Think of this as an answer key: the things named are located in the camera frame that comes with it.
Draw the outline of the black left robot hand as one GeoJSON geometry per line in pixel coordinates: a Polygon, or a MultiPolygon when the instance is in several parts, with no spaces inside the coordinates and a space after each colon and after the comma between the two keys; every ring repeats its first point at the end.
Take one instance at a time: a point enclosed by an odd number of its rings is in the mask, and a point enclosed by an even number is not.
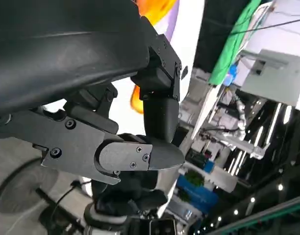
{"type": "Polygon", "coordinates": [[[119,173],[184,163],[172,144],[181,61],[131,0],[0,0],[0,138],[45,153],[43,166],[115,185],[119,173]],[[130,77],[145,135],[117,135],[101,86],[130,77]]]}

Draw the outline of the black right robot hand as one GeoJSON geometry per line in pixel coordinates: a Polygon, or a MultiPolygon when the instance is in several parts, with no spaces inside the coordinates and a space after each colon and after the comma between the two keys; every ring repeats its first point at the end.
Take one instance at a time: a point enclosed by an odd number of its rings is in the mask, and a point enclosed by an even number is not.
{"type": "Polygon", "coordinates": [[[120,174],[115,185],[92,181],[95,209],[111,216],[137,215],[168,202],[165,193],[156,189],[158,171],[128,171],[120,174]]]}

